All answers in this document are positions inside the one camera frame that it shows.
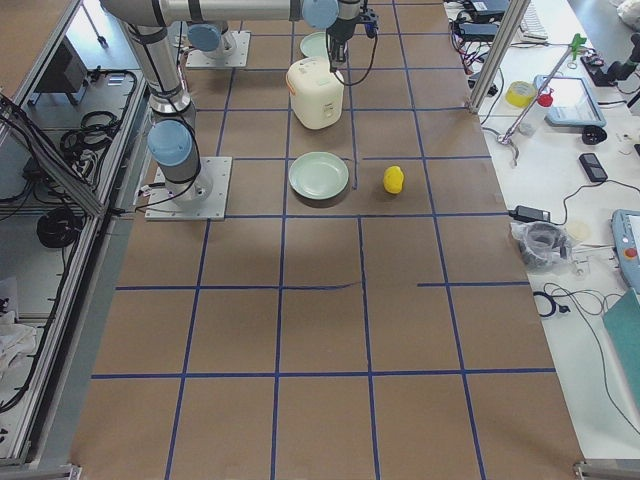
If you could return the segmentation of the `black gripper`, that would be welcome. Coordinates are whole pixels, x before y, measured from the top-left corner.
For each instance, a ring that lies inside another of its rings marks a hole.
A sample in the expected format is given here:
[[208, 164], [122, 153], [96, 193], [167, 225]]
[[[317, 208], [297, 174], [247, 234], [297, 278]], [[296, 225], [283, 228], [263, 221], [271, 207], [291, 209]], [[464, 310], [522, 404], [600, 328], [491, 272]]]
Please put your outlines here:
[[338, 17], [326, 30], [329, 41], [329, 71], [331, 73], [337, 72], [339, 62], [346, 62], [346, 46], [349, 40], [354, 36], [359, 19], [359, 13], [357, 13], [353, 18]]

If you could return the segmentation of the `green plate near arm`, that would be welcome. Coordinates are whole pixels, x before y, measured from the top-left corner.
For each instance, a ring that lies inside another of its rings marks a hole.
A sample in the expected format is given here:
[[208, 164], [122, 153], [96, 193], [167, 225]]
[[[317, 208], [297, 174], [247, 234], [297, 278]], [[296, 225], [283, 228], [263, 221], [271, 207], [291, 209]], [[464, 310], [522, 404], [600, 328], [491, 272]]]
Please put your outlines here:
[[317, 31], [306, 35], [300, 41], [299, 49], [304, 57], [322, 57], [327, 59], [326, 33]]
[[299, 195], [310, 200], [328, 200], [339, 195], [349, 182], [345, 161], [329, 152], [309, 152], [289, 167], [288, 181]]

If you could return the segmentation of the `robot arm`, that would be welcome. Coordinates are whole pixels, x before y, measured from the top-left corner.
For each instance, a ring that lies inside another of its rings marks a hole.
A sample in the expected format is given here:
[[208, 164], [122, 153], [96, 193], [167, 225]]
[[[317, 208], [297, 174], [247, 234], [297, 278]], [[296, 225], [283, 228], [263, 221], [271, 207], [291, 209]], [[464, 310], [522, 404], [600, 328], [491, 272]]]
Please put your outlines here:
[[103, 1], [101, 6], [120, 22], [149, 85], [152, 111], [162, 119], [195, 112], [167, 38], [175, 22], [224, 26], [236, 20], [303, 19], [325, 31], [332, 72], [346, 62], [357, 25], [377, 36], [378, 16], [366, 1]]

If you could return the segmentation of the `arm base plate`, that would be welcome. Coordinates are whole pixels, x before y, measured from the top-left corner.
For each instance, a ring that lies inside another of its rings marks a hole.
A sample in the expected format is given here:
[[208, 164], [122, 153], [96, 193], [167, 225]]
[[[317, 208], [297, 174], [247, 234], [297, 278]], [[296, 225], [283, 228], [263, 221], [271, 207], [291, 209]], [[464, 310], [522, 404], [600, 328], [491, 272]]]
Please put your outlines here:
[[251, 33], [245, 30], [220, 33], [211, 25], [193, 25], [188, 32], [190, 50], [186, 67], [244, 68], [248, 62], [250, 38]]
[[148, 221], [196, 221], [225, 219], [232, 170], [231, 157], [201, 157], [200, 173], [193, 184], [180, 186], [166, 182], [156, 168], [155, 182], [164, 186], [150, 195], [150, 207], [145, 209]]

